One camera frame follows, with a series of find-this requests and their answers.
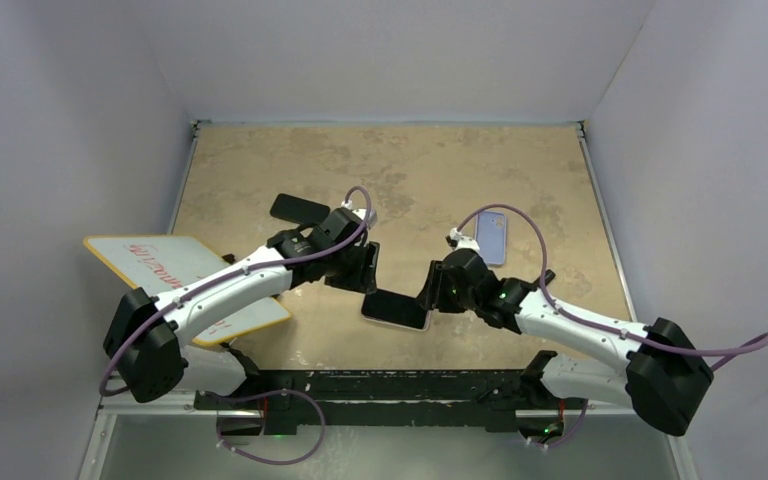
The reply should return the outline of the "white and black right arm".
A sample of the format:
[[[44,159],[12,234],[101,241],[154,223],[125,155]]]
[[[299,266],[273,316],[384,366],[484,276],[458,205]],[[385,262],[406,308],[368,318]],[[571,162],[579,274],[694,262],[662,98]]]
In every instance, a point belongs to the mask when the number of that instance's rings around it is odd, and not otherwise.
[[[479,254],[458,249],[430,263],[418,303],[441,313],[470,311],[496,329],[548,339],[584,359],[541,353],[521,381],[524,399],[544,407],[581,398],[631,408],[649,426],[683,436],[714,380],[676,323],[652,325],[549,303],[537,281],[498,278]]]

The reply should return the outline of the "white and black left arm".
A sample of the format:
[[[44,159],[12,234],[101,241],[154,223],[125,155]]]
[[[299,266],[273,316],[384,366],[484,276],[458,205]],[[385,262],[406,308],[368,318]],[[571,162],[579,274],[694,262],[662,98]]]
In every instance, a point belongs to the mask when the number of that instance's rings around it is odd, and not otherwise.
[[[151,296],[143,288],[126,293],[117,307],[103,348],[105,372],[117,372],[123,386],[99,387],[105,397],[128,393],[138,403],[175,389],[219,394],[232,408],[257,399],[256,367],[243,354],[192,346],[218,322],[253,303],[304,283],[362,294],[376,288],[379,246],[365,240],[375,221],[371,208],[343,205],[309,234],[284,230],[237,263],[190,285]]]

